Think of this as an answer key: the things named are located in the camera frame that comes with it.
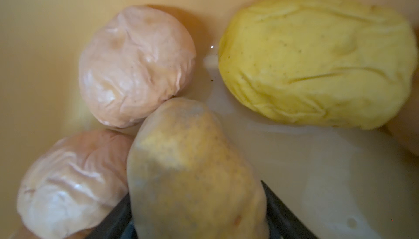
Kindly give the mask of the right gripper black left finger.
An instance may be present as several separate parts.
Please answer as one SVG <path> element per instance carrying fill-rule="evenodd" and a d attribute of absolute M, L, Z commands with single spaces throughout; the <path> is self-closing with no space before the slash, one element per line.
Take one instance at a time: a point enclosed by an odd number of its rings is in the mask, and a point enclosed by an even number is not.
<path fill-rule="evenodd" d="M 131 199 L 127 194 L 85 239 L 119 239 L 131 220 Z"/>

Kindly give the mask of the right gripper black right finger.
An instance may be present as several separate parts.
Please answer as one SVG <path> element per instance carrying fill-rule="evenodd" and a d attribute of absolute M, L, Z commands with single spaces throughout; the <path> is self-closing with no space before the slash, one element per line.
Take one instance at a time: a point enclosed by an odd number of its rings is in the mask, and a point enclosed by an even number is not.
<path fill-rule="evenodd" d="M 267 198 L 269 239 L 318 239 L 262 181 Z"/>

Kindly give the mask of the yellow brown potato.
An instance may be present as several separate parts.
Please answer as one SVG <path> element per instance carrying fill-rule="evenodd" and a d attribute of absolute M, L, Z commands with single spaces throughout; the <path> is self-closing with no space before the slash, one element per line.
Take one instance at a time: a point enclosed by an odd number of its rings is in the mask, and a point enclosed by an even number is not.
<path fill-rule="evenodd" d="M 127 159 L 140 239 L 267 239 L 267 199 L 203 103 L 173 98 L 149 115 Z"/>

